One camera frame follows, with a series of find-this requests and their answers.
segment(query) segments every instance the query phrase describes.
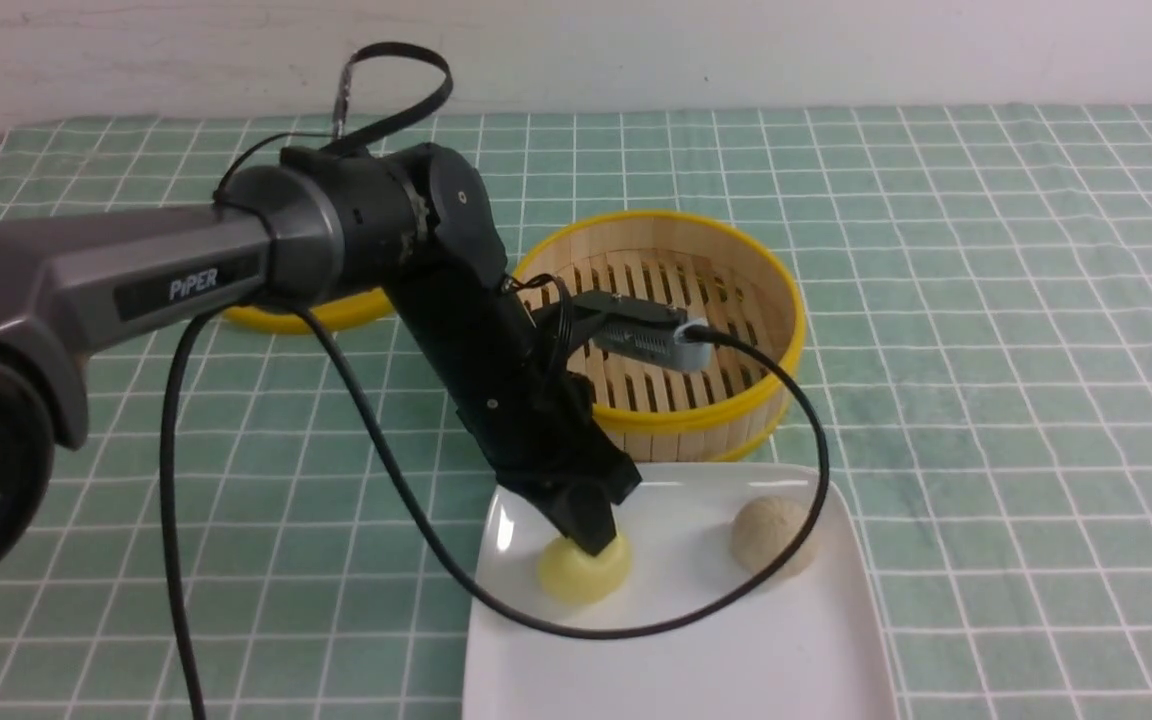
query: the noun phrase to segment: robotic arm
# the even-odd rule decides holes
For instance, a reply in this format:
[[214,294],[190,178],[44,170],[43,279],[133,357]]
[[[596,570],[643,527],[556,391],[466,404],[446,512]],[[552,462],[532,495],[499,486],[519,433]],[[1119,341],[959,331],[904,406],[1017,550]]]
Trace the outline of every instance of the robotic arm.
[[639,471],[594,424],[590,382],[548,377],[558,339],[506,265],[483,179],[434,143],[384,158],[287,147],[211,205],[1,222],[0,560],[44,497],[52,447],[88,439],[92,354],[220,306],[378,287],[500,486],[596,555]]

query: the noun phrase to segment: yellow bun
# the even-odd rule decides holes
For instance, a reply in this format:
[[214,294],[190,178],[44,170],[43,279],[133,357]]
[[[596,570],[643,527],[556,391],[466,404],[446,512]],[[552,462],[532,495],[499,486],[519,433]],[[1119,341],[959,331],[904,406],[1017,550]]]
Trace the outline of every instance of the yellow bun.
[[[732,522],[732,556],[751,575],[760,573],[785,552],[808,518],[805,507],[785,497],[756,497]],[[814,560],[817,533],[808,537],[794,558],[772,579],[795,577]]]
[[[362,291],[358,295],[324,302],[314,306],[314,318],[323,323],[329,332],[347,331],[379,320],[392,313],[388,297],[384,291]],[[270,334],[308,334],[310,327],[296,314],[270,313],[258,306],[230,306],[225,310],[223,318],[244,328]]]
[[545,546],[536,573],[545,594],[566,605],[593,605],[612,594],[630,574],[630,543],[616,536],[598,556],[586,555],[570,539],[558,537]]

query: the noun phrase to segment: black cable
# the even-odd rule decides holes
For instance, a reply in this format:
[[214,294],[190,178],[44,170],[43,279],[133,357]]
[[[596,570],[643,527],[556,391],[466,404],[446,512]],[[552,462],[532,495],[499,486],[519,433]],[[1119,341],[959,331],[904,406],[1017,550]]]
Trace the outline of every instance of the black cable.
[[429,47],[411,45],[409,41],[374,41],[374,44],[362,47],[362,50],[350,55],[348,63],[344,65],[344,69],[340,73],[338,105],[335,105],[332,113],[333,123],[335,123],[335,119],[338,118],[343,119],[348,111],[349,81],[353,77],[353,66],[372,58],[403,58],[407,60],[419,60],[425,65],[433,65],[433,67],[444,73],[442,85],[439,85],[434,92],[430,92],[424,100],[412,105],[411,108],[400,109],[397,113],[376,120],[374,123],[367,127],[356,129],[356,131],[348,132],[344,137],[324,145],[321,150],[328,156],[344,158],[344,156],[355,154],[355,152],[366,149],[372,142],[391,136],[403,128],[419,123],[425,118],[430,118],[437,109],[442,108],[444,104],[452,97],[452,67],[442,55],[439,55]]
[[162,392],[162,423],[159,427],[159,515],[162,525],[162,564],[168,582],[168,605],[172,611],[172,630],[177,639],[180,669],[184,675],[184,687],[189,696],[189,710],[195,720],[206,720],[207,711],[202,702],[202,682],[198,664],[194,655],[194,643],[189,639],[189,621],[185,615],[184,591],[180,579],[180,543],[177,518],[175,518],[175,427],[180,406],[180,388],[184,386],[184,372],[189,364],[189,353],[198,340],[198,333],[218,311],[198,314],[189,320],[172,356],[168,384]]
[[247,162],[247,160],[250,159],[251,156],[255,156],[257,150],[265,147],[271,142],[282,141],[283,137],[332,137],[332,136],[329,136],[327,132],[298,132],[298,131],[274,132],[274,135],[271,135],[264,138],[264,141],[257,142],[256,145],[248,147],[248,150],[244,150],[243,154],[238,156],[238,158],[234,158],[234,161],[229,164],[229,167],[225,168],[225,174],[220,176],[220,182],[215,183],[215,191],[212,191],[211,194],[212,199],[221,200],[223,198],[225,188],[229,184],[229,179],[234,177],[234,173],[237,173],[238,168],[242,167],[243,162]]
[[554,354],[550,357],[550,372],[545,373],[545,388],[554,387],[559,376],[567,369],[567,359],[573,351],[573,325],[576,324],[576,306],[573,305],[573,294],[567,290],[567,283],[558,275],[553,276],[558,288],[558,333],[554,333]]

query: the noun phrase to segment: yellow rim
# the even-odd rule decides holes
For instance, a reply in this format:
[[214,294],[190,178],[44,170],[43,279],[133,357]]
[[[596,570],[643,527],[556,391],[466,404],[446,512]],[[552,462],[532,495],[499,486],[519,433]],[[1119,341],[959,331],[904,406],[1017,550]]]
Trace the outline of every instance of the yellow rim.
[[[384,291],[358,293],[341,300],[324,302],[314,308],[314,318],[332,332],[356,328],[392,313],[393,305]],[[225,319],[253,331],[273,334],[308,334],[310,328],[296,314],[266,313],[257,306],[230,306]]]
[[[631,218],[669,218],[677,220],[687,220],[692,223],[704,223],[708,225],[710,228],[717,229],[723,234],[727,234],[732,240],[744,242],[750,249],[753,249],[758,255],[763,256],[764,260],[776,268],[776,273],[781,276],[785,286],[790,288],[790,297],[794,301],[794,334],[790,336],[790,347],[786,348],[785,355],[780,357],[778,363],[780,363],[781,369],[788,374],[794,374],[799,365],[799,357],[803,356],[803,346],[806,342],[806,331],[808,331],[808,318],[806,310],[803,308],[803,295],[799,293],[799,285],[794,282],[794,276],[785,267],[785,265],[772,253],[766,247],[760,242],[750,237],[749,234],[740,232],[727,223],[719,223],[717,220],[704,218],[702,215],[692,215],[689,213],[676,213],[673,210],[627,210],[622,213],[608,213],[605,215],[596,215],[594,218],[589,218],[581,220],[578,223],[568,225],[568,227],[561,229],[561,232],[552,234],[545,238],[540,245],[535,247],[530,252],[526,252],[524,258],[518,263],[518,274],[522,274],[526,270],[526,265],[530,265],[536,256],[544,252],[547,247],[553,245],[568,234],[574,232],[579,232],[590,227],[590,225],[607,223],[613,222],[613,220],[626,220]],[[717,402],[713,406],[707,407],[696,407],[691,410],[673,410],[667,411],[667,414],[637,414],[632,410],[620,410],[616,407],[598,406],[594,404],[594,418],[599,420],[605,430],[614,433],[682,433],[682,432],[694,432],[695,430],[712,429],[714,425],[728,423],[738,418],[741,415],[749,414],[756,407],[761,406],[763,402],[767,402],[768,397],[772,397],[776,389],[780,389],[781,381],[779,381],[774,376],[767,376],[760,379],[759,382],[755,382],[755,386],[746,389],[745,392],[737,393],[735,397],[727,397]],[[735,455],[735,450],[728,452],[727,455]]]
[[781,424],[781,418],[783,418],[783,416],[785,414],[778,414],[776,418],[772,418],[772,422],[767,424],[767,427],[759,430],[759,433],[753,438],[750,438],[749,441],[745,441],[745,445],[733,447],[732,450],[728,452],[722,452],[722,454],[715,455],[708,462],[736,462],[744,460],[749,455],[753,455],[753,452],[758,450],[759,446],[767,442],[767,438],[772,437],[772,433],[776,432],[776,425]]

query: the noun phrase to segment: green tablecloth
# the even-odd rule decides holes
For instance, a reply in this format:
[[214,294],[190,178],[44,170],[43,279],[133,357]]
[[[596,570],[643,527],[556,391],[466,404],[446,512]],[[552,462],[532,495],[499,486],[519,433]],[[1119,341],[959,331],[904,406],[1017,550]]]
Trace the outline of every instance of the green tablecloth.
[[[206,200],[325,118],[13,129],[0,218]],[[517,255],[573,219],[730,220],[801,282],[910,720],[1152,717],[1152,105],[439,118]],[[259,159],[270,161],[272,154]],[[179,328],[94,357],[91,442],[0,566],[1,717],[185,717],[156,430]],[[393,320],[342,334],[435,526],[472,562],[493,483]],[[468,600],[420,546],[306,338],[207,331],[179,471],[215,714],[460,714]],[[793,416],[758,460],[812,464]]]

